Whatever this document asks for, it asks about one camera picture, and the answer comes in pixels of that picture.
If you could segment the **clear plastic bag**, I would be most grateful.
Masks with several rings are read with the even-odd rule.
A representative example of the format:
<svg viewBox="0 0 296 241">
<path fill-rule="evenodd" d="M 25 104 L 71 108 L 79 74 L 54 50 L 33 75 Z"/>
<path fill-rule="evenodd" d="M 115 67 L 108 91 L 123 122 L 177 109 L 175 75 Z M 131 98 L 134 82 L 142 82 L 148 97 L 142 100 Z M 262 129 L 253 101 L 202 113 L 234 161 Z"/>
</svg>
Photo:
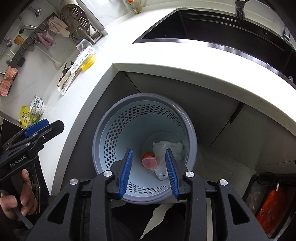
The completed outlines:
<svg viewBox="0 0 296 241">
<path fill-rule="evenodd" d="M 154 173 L 160 181 L 169 178 L 165 161 L 161 162 L 155 169 L 150 170 Z"/>
</svg>

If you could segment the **pink leaf-shaped dish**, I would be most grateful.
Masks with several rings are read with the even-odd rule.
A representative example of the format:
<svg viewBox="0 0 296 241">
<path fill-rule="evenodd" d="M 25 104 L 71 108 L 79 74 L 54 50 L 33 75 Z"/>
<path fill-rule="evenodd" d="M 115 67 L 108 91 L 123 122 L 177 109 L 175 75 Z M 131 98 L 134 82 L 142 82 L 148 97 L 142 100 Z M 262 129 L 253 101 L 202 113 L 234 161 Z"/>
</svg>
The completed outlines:
<svg viewBox="0 0 296 241">
<path fill-rule="evenodd" d="M 157 168 L 158 162 L 155 157 L 148 156 L 142 160 L 142 165 L 144 166 L 144 168 L 146 168 L 148 170 L 152 170 L 152 169 Z"/>
</svg>

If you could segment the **white toothbrush package card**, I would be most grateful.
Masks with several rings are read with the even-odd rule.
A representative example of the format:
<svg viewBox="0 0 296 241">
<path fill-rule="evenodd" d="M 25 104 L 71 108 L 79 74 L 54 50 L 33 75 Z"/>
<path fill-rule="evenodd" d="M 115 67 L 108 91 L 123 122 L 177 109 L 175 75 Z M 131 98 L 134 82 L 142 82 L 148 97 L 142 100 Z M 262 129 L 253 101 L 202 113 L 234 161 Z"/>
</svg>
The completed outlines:
<svg viewBox="0 0 296 241">
<path fill-rule="evenodd" d="M 72 67 L 68 70 L 64 78 L 61 82 L 57 85 L 58 92 L 62 95 L 66 93 L 72 82 L 75 78 L 79 75 L 81 70 L 82 63 L 86 60 L 89 55 L 95 55 L 97 50 L 94 47 L 88 46 L 85 50 L 83 50 L 80 55 L 76 58 Z"/>
</svg>

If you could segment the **black cloth rag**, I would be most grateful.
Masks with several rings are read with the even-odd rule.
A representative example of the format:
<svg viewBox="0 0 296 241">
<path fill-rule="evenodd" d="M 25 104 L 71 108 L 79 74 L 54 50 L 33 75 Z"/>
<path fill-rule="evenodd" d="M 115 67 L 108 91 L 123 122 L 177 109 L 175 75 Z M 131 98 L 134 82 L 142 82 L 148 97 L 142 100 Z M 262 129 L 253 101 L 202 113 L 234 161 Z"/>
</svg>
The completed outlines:
<svg viewBox="0 0 296 241">
<path fill-rule="evenodd" d="M 66 73 L 68 72 L 68 70 L 72 67 L 72 65 L 74 64 L 74 62 L 71 61 L 70 64 L 71 64 L 71 65 L 70 65 L 69 67 L 67 67 L 67 63 L 65 63 L 65 65 L 64 65 L 64 69 L 63 69 L 63 71 L 62 71 L 62 77 L 59 79 L 59 82 L 62 81 L 62 79 L 64 78 L 64 76 L 66 75 Z"/>
</svg>

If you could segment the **yellow plastic lid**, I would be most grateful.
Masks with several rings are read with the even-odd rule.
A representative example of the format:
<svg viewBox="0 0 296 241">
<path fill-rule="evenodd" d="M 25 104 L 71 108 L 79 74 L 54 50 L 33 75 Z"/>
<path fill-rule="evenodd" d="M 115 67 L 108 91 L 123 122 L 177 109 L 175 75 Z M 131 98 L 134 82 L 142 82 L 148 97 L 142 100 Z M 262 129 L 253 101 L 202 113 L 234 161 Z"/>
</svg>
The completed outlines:
<svg viewBox="0 0 296 241">
<path fill-rule="evenodd" d="M 81 70 L 85 72 L 88 70 L 96 61 L 96 56 L 95 55 L 89 55 L 86 60 L 82 63 L 81 65 Z"/>
</svg>

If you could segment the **grey perforated trash bin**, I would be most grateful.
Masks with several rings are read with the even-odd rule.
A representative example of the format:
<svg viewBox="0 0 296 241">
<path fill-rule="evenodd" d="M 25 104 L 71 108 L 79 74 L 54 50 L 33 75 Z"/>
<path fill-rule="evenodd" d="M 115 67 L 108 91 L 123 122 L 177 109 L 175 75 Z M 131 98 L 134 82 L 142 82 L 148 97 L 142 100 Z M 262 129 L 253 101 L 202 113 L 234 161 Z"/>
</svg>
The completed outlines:
<svg viewBox="0 0 296 241">
<path fill-rule="evenodd" d="M 137 93 L 115 103 L 96 129 L 92 156 L 97 174 L 109 170 L 132 149 L 133 160 L 123 201 L 134 204 L 160 203 L 171 196 L 168 179 L 159 180 L 142 165 L 144 154 L 161 141 L 182 144 L 183 161 L 192 170 L 198 143 L 187 113 L 174 101 L 153 93 Z"/>
</svg>

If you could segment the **black kitchen sink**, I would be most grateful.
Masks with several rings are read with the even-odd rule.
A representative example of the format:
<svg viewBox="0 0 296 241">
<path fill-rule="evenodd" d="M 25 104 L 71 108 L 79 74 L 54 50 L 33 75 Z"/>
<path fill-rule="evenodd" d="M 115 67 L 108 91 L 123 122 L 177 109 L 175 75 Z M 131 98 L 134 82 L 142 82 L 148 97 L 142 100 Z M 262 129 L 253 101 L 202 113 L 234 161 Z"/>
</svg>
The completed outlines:
<svg viewBox="0 0 296 241">
<path fill-rule="evenodd" d="M 295 49 L 272 31 L 236 16 L 177 9 L 136 39 L 136 43 L 197 41 L 251 60 L 295 87 Z"/>
</svg>

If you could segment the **yellow green refill pouch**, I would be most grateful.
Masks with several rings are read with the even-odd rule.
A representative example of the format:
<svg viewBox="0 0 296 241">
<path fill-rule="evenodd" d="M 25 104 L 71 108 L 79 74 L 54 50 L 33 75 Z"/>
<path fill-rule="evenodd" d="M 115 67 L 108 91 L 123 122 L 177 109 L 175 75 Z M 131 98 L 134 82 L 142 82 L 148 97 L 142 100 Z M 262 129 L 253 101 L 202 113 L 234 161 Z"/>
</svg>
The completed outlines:
<svg viewBox="0 0 296 241">
<path fill-rule="evenodd" d="M 29 128 L 30 126 L 40 121 L 40 116 L 31 114 L 29 110 L 30 109 L 27 106 L 22 106 L 18 119 L 18 121 L 26 128 Z"/>
</svg>

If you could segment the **stacked patterned ceramic bowls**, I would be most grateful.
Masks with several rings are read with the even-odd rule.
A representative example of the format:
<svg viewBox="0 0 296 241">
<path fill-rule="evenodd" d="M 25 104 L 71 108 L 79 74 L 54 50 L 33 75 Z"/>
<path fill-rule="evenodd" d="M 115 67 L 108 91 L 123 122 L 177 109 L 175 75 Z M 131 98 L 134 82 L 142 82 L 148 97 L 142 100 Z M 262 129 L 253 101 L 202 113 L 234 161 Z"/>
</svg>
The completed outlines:
<svg viewBox="0 0 296 241">
<path fill-rule="evenodd" d="M 44 113 L 46 108 L 46 105 L 43 101 L 43 99 L 39 96 L 34 96 L 30 108 L 29 108 L 29 113 L 36 115 L 36 116 L 40 116 Z"/>
</svg>

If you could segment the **white bottle brush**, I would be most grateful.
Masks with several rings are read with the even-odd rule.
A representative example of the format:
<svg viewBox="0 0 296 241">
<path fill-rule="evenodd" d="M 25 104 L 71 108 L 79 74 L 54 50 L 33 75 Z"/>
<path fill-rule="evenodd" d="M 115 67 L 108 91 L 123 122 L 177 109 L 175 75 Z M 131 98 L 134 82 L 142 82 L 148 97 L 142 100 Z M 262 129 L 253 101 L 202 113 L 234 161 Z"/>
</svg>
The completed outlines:
<svg viewBox="0 0 296 241">
<path fill-rule="evenodd" d="M 61 67 L 62 63 L 59 62 L 59 61 L 56 61 L 54 58 L 52 58 L 49 54 L 47 54 L 44 50 L 42 50 L 39 46 L 36 46 L 36 48 L 38 50 L 40 50 L 43 54 L 45 54 L 52 62 L 53 64 L 55 65 L 56 68 L 59 68 Z"/>
</svg>

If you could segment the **purple hanging cloth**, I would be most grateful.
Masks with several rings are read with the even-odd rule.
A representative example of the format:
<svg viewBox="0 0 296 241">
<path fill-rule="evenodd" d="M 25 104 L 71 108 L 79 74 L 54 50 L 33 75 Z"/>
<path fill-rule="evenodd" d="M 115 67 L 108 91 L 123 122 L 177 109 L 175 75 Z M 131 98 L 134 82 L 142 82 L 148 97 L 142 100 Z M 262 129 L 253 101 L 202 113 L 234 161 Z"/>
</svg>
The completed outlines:
<svg viewBox="0 0 296 241">
<path fill-rule="evenodd" d="M 47 50 L 49 50 L 50 47 L 54 46 L 56 44 L 56 42 L 49 38 L 47 36 L 48 31 L 41 31 L 41 32 L 37 32 L 35 35 L 35 43 L 40 43 L 42 44 Z"/>
</svg>

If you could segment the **beige hanging cloth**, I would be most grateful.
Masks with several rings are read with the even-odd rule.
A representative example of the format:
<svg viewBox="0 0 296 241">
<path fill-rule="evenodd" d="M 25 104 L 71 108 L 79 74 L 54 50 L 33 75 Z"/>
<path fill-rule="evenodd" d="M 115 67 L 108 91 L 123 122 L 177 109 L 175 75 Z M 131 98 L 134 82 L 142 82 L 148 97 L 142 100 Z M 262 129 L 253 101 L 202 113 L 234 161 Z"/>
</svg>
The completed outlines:
<svg viewBox="0 0 296 241">
<path fill-rule="evenodd" d="M 68 26 L 56 16 L 50 17 L 47 21 L 49 30 L 55 34 L 60 34 L 62 37 L 67 38 L 70 36 L 70 32 L 67 30 Z"/>
</svg>

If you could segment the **steel steamer tray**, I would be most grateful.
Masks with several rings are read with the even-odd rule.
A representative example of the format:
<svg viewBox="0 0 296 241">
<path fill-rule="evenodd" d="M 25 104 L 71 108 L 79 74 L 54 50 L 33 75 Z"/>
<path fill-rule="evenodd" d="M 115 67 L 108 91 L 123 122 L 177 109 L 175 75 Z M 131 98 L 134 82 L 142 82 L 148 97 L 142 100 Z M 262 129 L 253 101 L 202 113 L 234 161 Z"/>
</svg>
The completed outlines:
<svg viewBox="0 0 296 241">
<path fill-rule="evenodd" d="M 84 10 L 76 4 L 63 6 L 60 12 L 60 19 L 67 26 L 70 32 L 69 37 L 76 43 L 87 39 L 90 35 L 90 23 Z"/>
</svg>

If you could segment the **chrome faucet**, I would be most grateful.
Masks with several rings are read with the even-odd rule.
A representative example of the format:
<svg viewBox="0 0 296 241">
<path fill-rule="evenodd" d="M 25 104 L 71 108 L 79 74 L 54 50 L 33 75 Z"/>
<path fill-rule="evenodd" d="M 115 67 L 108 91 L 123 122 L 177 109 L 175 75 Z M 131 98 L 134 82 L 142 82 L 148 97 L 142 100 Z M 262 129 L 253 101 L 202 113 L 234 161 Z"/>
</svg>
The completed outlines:
<svg viewBox="0 0 296 241">
<path fill-rule="evenodd" d="M 235 1 L 235 15 L 239 19 L 244 19 L 244 7 L 248 1 L 249 0 L 244 0 L 244 1 L 236 0 Z"/>
</svg>

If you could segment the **black wall hook rail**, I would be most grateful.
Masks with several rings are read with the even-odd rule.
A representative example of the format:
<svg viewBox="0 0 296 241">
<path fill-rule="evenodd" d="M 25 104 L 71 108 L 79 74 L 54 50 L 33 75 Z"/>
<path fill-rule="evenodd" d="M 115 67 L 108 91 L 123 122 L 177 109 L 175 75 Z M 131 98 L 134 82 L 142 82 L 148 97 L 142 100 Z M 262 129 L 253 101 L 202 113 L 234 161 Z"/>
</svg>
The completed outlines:
<svg viewBox="0 0 296 241">
<path fill-rule="evenodd" d="M 12 68 L 22 67 L 25 63 L 24 54 L 29 50 L 30 47 L 33 47 L 35 44 L 35 36 L 37 33 L 46 30 L 48 24 L 47 21 L 52 17 L 57 16 L 55 13 L 49 15 L 46 19 L 44 19 L 34 30 L 30 33 L 30 35 L 21 42 L 18 50 L 16 51 L 13 59 L 11 60 L 10 66 Z"/>
</svg>

